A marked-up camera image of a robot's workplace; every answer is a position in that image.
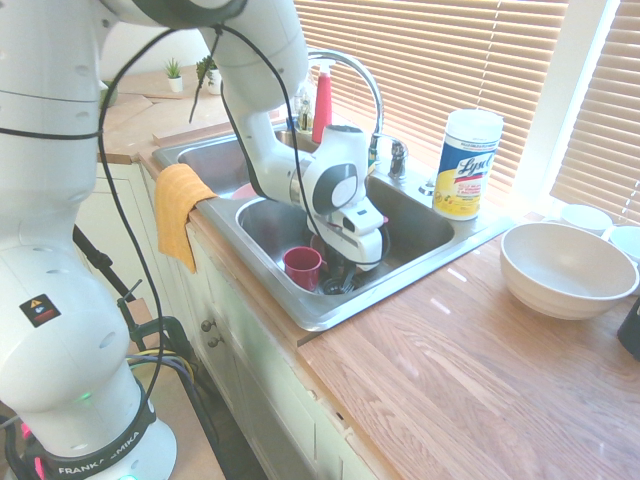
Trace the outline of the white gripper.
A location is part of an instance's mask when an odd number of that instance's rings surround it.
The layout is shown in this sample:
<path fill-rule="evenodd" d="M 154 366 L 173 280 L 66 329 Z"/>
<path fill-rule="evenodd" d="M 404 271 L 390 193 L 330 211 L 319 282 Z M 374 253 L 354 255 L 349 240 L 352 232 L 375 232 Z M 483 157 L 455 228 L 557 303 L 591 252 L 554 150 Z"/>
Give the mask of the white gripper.
<path fill-rule="evenodd" d="M 358 288 L 357 267 L 369 271 L 381 262 L 383 241 L 380 228 L 384 217 L 316 216 L 314 222 L 324 243 L 323 256 L 327 260 L 329 276 L 343 279 L 344 293 L 353 292 Z"/>

